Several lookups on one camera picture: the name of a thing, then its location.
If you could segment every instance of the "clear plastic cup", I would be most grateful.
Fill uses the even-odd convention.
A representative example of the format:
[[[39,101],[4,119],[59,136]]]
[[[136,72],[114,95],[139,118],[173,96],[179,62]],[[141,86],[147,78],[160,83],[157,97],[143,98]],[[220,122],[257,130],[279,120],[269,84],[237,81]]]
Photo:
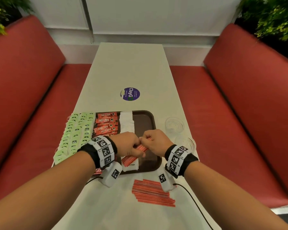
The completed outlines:
[[[183,135],[179,135],[176,137],[175,144],[188,148],[190,152],[194,152],[194,150],[196,149],[196,143],[194,139],[188,138]]]
[[[184,123],[176,117],[169,117],[165,120],[165,131],[168,134],[179,134],[184,130]]]

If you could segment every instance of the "artificial foliage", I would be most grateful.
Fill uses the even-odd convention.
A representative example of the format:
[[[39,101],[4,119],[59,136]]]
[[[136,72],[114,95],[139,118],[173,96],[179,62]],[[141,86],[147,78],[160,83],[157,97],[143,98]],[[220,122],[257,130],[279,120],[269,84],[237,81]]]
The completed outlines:
[[[8,9],[11,8],[22,8],[27,13],[33,11],[29,0],[0,0],[0,34],[5,34],[2,21],[8,21],[10,17]]]
[[[256,21],[255,35],[275,35],[288,40],[288,0],[241,0],[238,10],[244,21]]]

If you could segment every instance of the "person's left arm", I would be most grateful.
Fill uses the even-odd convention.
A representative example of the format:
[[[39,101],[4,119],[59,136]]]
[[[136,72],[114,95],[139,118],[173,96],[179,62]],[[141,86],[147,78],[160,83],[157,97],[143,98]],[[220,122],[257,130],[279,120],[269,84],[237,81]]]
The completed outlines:
[[[118,156],[145,156],[134,149],[140,143],[134,133],[111,137]],[[0,200],[0,230],[51,229],[73,205],[95,172],[91,156],[79,151],[33,178]]]

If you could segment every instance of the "planter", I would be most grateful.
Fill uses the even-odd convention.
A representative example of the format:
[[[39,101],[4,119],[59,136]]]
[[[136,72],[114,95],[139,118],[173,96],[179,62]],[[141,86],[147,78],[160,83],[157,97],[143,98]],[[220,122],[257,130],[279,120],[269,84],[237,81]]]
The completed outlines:
[[[17,20],[22,18],[22,15],[21,15],[20,11],[17,8],[4,7],[4,9],[9,14],[9,17],[8,17],[8,21],[6,21],[5,19],[3,19],[1,21],[1,24],[3,26],[6,27],[6,26],[10,25],[11,23],[16,22]]]
[[[244,21],[241,18],[236,19],[235,24],[242,27],[244,30],[248,31],[250,34],[255,34],[257,32],[257,21],[250,20]],[[275,35],[265,36],[259,39],[260,41],[264,42],[269,47],[273,48],[283,56],[288,58],[288,40],[282,41],[279,37]]]

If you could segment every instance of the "purple sticker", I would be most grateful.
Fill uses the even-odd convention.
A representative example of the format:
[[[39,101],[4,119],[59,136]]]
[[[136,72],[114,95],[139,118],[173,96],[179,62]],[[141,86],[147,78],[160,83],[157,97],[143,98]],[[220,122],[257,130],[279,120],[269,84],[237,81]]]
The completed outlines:
[[[137,100],[140,96],[140,91],[138,91],[136,88],[125,88],[121,92],[121,97],[123,96],[123,99],[126,101],[134,101]]]

